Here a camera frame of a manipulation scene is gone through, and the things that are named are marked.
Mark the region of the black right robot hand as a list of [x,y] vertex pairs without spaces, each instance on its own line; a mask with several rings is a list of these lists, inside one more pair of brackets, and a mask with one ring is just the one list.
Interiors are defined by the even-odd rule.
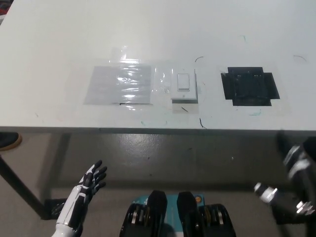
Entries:
[[302,146],[293,146],[283,164],[296,196],[277,188],[257,183],[254,193],[259,199],[281,213],[293,217],[310,217],[316,214],[316,170],[312,159]]

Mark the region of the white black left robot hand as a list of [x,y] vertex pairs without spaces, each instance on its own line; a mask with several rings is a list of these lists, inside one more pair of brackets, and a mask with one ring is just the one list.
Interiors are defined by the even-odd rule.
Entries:
[[93,164],[72,189],[57,219],[57,224],[76,232],[83,226],[84,219],[93,196],[106,182],[107,167],[99,160]]

